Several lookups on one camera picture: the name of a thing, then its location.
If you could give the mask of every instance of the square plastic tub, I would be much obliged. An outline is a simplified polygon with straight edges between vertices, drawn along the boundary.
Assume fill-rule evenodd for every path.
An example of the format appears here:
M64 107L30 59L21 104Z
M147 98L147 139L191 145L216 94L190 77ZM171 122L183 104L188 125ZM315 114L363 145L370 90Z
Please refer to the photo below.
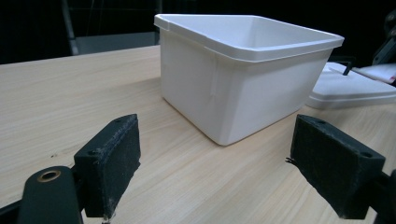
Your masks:
M159 14L163 98L227 146L301 108L344 38L240 15Z

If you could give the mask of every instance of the white lid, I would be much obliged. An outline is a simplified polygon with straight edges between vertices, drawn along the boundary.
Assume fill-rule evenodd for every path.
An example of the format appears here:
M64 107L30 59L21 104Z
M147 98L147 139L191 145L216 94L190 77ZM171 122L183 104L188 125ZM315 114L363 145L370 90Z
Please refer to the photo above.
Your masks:
M344 70L339 63L326 63L305 104L324 109L396 103L396 88L353 71L343 76Z

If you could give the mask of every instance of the black wall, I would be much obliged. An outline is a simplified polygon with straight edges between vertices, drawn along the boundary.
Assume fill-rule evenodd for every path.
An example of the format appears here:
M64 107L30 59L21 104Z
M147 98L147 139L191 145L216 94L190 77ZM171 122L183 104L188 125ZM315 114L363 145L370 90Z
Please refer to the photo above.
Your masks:
M75 36L155 31L157 0L68 0ZM371 65L386 40L385 17L394 0L257 1L163 0L163 13L248 14L286 21L343 36L333 55L354 56ZM69 56L61 0L0 1L0 63Z
M61 1L0 1L0 64L70 55Z

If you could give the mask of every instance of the light wood tabletop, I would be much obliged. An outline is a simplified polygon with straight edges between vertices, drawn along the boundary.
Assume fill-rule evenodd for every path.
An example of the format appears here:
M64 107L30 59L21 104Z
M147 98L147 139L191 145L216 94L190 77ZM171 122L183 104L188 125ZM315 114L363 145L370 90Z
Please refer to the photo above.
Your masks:
M25 180L73 156L111 120L137 114L141 165L111 223L373 223L339 218L290 155L297 114L330 122L396 168L396 104L299 111L228 147L162 97L160 47L0 66L0 207ZM84 218L85 223L101 223Z

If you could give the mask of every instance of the black object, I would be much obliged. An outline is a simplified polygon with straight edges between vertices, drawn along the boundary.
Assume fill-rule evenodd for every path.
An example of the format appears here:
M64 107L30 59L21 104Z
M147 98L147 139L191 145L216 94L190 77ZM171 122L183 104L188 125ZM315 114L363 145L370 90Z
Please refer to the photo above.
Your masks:
M396 223L396 173L382 173L385 157L330 123L298 115L287 162L297 166L341 218Z
M392 63L396 54L396 9L385 18L386 41L376 51L373 64Z
M82 223L83 209L109 220L139 159L137 116L114 119L75 155L72 169L54 166L30 176L21 201L0 210L0 223Z
M331 62L331 63L345 63L346 64L346 70L343 72L343 75L347 76L349 71L355 65L356 58L353 57L353 56L334 56L334 55L331 55L329 57L328 62Z

